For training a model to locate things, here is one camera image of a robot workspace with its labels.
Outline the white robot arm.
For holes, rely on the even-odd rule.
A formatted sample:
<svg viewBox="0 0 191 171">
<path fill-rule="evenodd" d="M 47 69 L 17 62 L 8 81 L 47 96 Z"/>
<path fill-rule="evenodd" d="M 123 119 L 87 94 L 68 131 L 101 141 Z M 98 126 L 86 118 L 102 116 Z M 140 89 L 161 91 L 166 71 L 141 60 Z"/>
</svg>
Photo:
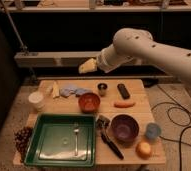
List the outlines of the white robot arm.
<svg viewBox="0 0 191 171">
<path fill-rule="evenodd" d="M 102 49 L 95 59 L 79 66 L 79 73 L 101 69 L 108 73 L 133 58 L 147 60 L 160 70 L 191 85 L 191 50 L 155 42 L 146 30 L 123 28 L 112 44 Z"/>
</svg>

